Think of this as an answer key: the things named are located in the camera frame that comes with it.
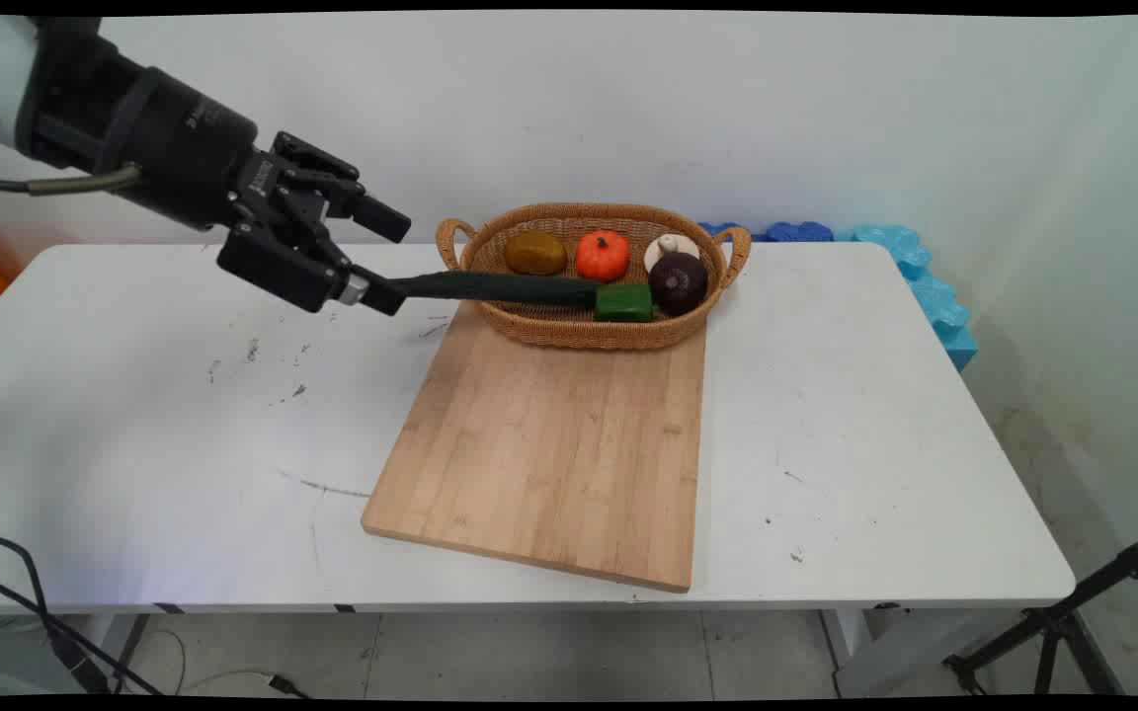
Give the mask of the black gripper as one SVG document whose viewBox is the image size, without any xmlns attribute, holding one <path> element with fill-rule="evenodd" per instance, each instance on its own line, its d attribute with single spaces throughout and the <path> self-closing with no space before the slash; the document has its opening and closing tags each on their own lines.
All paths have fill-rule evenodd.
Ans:
<svg viewBox="0 0 1138 711">
<path fill-rule="evenodd" d="M 338 301 L 397 314 L 407 295 L 351 261 L 325 220 L 352 220 L 401 243 L 410 217 L 368 193 L 357 167 L 287 131 L 271 148 L 282 162 L 277 187 L 302 197 L 230 201 L 257 135 L 251 118 L 145 68 L 115 105 L 110 167 L 138 167 L 139 180 L 121 190 L 131 202 L 196 230 L 230 225 L 217 264 L 245 282 L 306 312 Z"/>
</svg>

